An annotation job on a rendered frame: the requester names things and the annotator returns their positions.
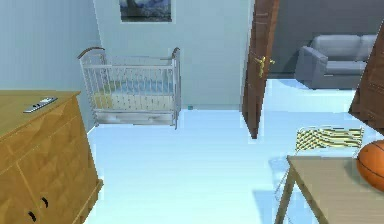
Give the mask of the orange basketball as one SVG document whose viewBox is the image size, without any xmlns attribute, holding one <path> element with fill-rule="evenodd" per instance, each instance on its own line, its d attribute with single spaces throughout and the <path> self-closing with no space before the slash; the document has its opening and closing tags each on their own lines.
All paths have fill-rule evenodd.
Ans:
<svg viewBox="0 0 384 224">
<path fill-rule="evenodd" d="M 372 187 L 384 192 L 384 140 L 365 145 L 356 158 L 361 177 Z"/>
</svg>

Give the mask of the white baby crib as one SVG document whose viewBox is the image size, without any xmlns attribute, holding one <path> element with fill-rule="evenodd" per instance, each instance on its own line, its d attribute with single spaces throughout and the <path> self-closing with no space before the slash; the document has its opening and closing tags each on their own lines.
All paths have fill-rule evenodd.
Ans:
<svg viewBox="0 0 384 224">
<path fill-rule="evenodd" d="M 112 57 L 102 47 L 78 56 L 96 125 L 178 126 L 181 112 L 180 49 L 166 57 Z"/>
</svg>

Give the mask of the brown wooden room door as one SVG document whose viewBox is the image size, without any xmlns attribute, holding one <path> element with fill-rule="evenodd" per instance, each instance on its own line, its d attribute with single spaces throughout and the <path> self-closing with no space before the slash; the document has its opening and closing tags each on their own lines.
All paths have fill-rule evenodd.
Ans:
<svg viewBox="0 0 384 224">
<path fill-rule="evenodd" d="M 280 0 L 253 0 L 249 47 L 246 57 L 242 115 L 252 139 L 258 137 L 266 82 L 272 59 L 274 34 Z M 265 56 L 263 77 L 259 77 L 259 64 L 254 58 Z"/>
</svg>

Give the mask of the grey sofa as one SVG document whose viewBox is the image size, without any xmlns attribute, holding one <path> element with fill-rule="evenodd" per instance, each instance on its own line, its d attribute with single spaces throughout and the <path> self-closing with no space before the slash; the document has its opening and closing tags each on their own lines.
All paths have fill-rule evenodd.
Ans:
<svg viewBox="0 0 384 224">
<path fill-rule="evenodd" d="M 294 77 L 310 89 L 356 89 L 376 35 L 319 35 L 299 49 Z"/>
</svg>

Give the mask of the grey remote control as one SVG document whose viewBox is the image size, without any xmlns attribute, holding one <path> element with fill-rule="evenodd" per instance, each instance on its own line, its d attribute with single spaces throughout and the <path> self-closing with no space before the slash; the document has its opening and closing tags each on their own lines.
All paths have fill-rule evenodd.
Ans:
<svg viewBox="0 0 384 224">
<path fill-rule="evenodd" d="M 57 97 L 47 97 L 42 100 L 40 100 L 38 103 L 31 105 L 26 110 L 24 110 L 24 113 L 33 113 L 34 111 L 37 111 L 57 100 Z"/>
</svg>

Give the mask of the wooden chest of drawers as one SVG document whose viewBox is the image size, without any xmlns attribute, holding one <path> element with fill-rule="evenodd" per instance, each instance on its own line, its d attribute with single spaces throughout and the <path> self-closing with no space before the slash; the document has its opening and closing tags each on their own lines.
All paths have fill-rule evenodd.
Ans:
<svg viewBox="0 0 384 224">
<path fill-rule="evenodd" d="M 0 224 L 84 224 L 103 186 L 77 91 L 0 90 Z M 57 100 L 33 113 L 28 107 Z"/>
</svg>

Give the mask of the light wooden table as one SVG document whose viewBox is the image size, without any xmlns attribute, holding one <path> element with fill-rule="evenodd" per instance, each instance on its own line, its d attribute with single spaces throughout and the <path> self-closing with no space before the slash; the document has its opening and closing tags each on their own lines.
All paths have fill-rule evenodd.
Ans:
<svg viewBox="0 0 384 224">
<path fill-rule="evenodd" d="M 368 184 L 353 157 L 287 156 L 274 224 L 283 224 L 297 184 L 319 224 L 384 224 L 384 192 Z"/>
</svg>

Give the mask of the brown wooden cupboard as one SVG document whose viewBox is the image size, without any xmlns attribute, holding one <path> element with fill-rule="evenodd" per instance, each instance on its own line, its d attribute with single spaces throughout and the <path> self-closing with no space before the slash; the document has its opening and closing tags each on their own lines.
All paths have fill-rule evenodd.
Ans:
<svg viewBox="0 0 384 224">
<path fill-rule="evenodd" d="M 384 136 L 384 20 L 349 113 Z"/>
</svg>

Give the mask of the blue framed wall picture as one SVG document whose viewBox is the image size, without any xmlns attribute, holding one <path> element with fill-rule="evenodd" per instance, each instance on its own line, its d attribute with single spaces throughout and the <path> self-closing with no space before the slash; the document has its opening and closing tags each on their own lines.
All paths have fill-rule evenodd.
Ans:
<svg viewBox="0 0 384 224">
<path fill-rule="evenodd" d="M 171 0 L 119 0 L 123 22 L 171 22 Z"/>
</svg>

